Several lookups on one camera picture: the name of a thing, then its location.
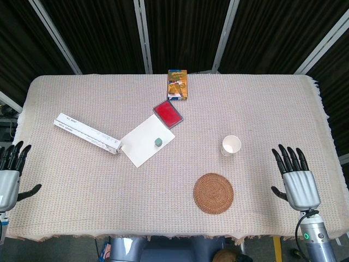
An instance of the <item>paper cup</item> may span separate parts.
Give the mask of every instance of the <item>paper cup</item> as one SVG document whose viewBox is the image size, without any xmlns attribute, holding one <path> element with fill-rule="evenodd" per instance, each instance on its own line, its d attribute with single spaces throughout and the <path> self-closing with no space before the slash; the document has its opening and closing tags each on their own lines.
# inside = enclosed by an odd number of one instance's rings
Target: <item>paper cup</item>
<svg viewBox="0 0 349 262">
<path fill-rule="evenodd" d="M 220 152 L 225 157 L 230 157 L 241 148 L 241 141 L 237 136 L 228 135 L 224 138 Z"/>
</svg>

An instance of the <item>long white box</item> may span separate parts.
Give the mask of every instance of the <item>long white box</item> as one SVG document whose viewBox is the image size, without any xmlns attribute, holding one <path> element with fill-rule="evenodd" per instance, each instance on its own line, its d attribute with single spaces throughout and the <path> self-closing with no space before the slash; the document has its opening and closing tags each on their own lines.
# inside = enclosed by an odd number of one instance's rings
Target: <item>long white box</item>
<svg viewBox="0 0 349 262">
<path fill-rule="evenodd" d="M 53 124 L 113 154 L 118 153 L 121 148 L 121 141 L 89 127 L 88 125 L 63 113 L 59 114 Z"/>
</svg>

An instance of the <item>round rattan coaster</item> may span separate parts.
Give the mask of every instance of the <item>round rattan coaster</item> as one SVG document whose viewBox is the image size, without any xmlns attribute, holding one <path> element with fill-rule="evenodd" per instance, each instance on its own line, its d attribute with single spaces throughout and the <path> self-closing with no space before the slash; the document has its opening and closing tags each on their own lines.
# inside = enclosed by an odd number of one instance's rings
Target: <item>round rattan coaster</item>
<svg viewBox="0 0 349 262">
<path fill-rule="evenodd" d="M 208 173 L 195 183 L 194 200 L 203 212 L 221 214 L 228 210 L 233 203 L 233 198 L 233 187 L 221 175 Z"/>
</svg>

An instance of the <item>red ink pad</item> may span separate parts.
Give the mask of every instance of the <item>red ink pad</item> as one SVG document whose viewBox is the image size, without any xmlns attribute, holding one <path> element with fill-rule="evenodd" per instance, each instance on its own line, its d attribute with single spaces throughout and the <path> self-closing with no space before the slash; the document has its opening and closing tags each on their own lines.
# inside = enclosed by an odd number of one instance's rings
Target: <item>red ink pad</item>
<svg viewBox="0 0 349 262">
<path fill-rule="evenodd" d="M 183 120 L 183 117 L 168 100 L 157 105 L 153 110 L 168 129 L 171 129 Z"/>
</svg>

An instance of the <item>green eraser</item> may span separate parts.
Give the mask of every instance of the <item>green eraser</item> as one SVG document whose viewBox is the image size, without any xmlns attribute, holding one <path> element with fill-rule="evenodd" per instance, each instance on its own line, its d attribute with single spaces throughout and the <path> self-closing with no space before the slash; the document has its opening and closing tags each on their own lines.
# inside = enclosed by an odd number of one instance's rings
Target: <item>green eraser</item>
<svg viewBox="0 0 349 262">
<path fill-rule="evenodd" d="M 157 147 L 159 147 L 159 146 L 161 146 L 163 144 L 163 141 L 161 140 L 161 138 L 157 138 L 155 140 L 155 144 L 156 144 Z"/>
</svg>

